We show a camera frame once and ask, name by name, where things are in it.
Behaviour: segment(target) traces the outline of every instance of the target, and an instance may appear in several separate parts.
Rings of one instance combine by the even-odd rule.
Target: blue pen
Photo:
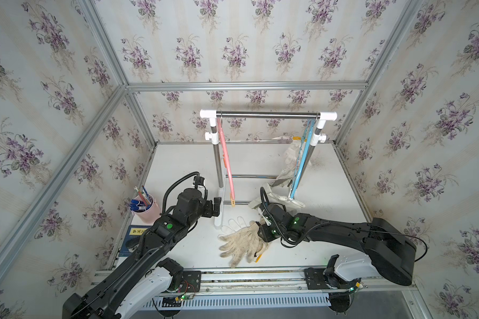
[[[133,211],[145,211],[146,210],[146,207],[145,206],[130,206],[131,210]]]
[[[145,206],[145,204],[141,201],[137,201],[137,200],[131,200],[130,202],[130,206],[131,205],[137,205],[137,206]]]

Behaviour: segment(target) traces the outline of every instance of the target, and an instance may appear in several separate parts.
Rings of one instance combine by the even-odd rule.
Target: vent grille
[[[285,293],[271,295],[234,295],[234,296],[196,296],[181,303],[178,310],[191,309],[248,309],[248,308],[283,308],[283,307],[322,307],[330,306],[327,293]],[[162,306],[163,297],[155,297],[159,310],[173,310]],[[153,301],[141,310],[155,310]]]

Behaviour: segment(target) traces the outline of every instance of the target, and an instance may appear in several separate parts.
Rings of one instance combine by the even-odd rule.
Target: pen holder
[[[137,201],[142,201],[140,196],[134,198]],[[147,224],[153,224],[161,215],[161,209],[158,206],[158,203],[154,200],[153,196],[149,196],[151,201],[151,206],[144,211],[134,211],[131,212],[137,214],[140,219]]]

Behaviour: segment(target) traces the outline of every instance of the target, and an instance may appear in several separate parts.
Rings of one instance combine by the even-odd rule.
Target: floral wallpaper
[[[117,86],[97,47],[77,1],[0,1],[0,246]],[[128,105],[101,129],[1,284],[0,318],[60,317],[106,266],[149,149]]]
[[[478,319],[479,1],[423,2],[339,150],[370,213],[429,244],[433,317]]]
[[[414,41],[439,23],[446,2],[421,10]],[[134,83],[364,80],[406,1],[95,3],[128,81]],[[52,25],[50,32],[59,32],[57,24]],[[44,32],[34,32],[44,39]],[[64,65],[62,56],[70,61],[71,51],[63,49],[63,31],[59,34],[60,49],[54,57]]]
[[[205,141],[210,131],[207,119],[199,117],[203,108],[233,111],[317,112],[335,111],[337,121],[325,124],[323,133],[333,140],[344,117],[358,95],[358,90],[292,91],[208,91],[142,92],[137,94],[159,141]],[[229,140],[266,140],[301,136],[306,120],[224,118],[223,131]]]

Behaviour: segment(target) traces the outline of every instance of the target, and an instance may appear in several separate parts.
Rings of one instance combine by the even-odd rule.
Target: robotic arm
[[[186,188],[179,194],[177,205],[165,212],[170,191],[194,175],[195,188]],[[175,182],[164,196],[162,216],[142,233],[136,250],[83,297],[76,293],[69,297],[63,305],[62,319],[126,319],[152,296],[165,290],[177,290],[181,284],[183,267],[170,258],[159,262],[147,278],[144,276],[186,237],[189,227],[196,224],[200,217],[218,216],[222,199],[214,198],[213,205],[212,201],[207,200],[207,192],[202,198],[197,186],[204,185],[203,183],[204,179],[198,172],[190,173]]]
[[[185,189],[179,194],[177,205],[165,212],[170,191],[193,175],[195,188]],[[136,250],[84,296],[74,293],[69,297],[63,305],[62,319],[128,319],[153,296],[166,290],[177,291],[183,281],[183,267],[172,259],[160,261],[151,274],[146,273],[185,238],[200,217],[219,215],[222,199],[208,201],[207,192],[203,198],[197,189],[203,183],[198,172],[175,182],[164,196],[162,216],[141,235]],[[260,226],[258,234],[265,242],[279,237],[292,245],[304,240],[327,241],[359,251],[341,259],[332,256],[324,270],[307,269],[307,279],[315,277],[332,288],[348,289],[358,287],[359,277],[378,275],[396,284],[411,284],[416,246],[387,221],[374,219],[371,223],[352,224],[302,213],[291,216],[278,205],[270,204],[267,197],[262,202],[268,223]]]

